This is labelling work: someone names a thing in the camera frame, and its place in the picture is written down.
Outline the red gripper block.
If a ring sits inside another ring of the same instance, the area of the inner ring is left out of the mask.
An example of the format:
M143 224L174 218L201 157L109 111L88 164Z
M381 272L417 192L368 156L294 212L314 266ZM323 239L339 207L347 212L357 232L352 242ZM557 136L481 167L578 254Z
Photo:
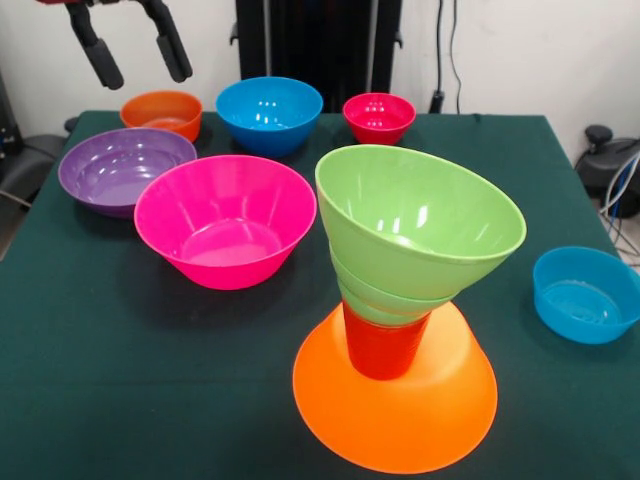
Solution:
M124 85L124 79L108 46L93 29L89 6L121 1L37 0L45 5L65 4L72 30L90 65L101 84L110 90L120 89ZM157 29L156 43L171 78L177 83L184 82L193 75L193 70L169 8L161 0L140 1L140 4Z

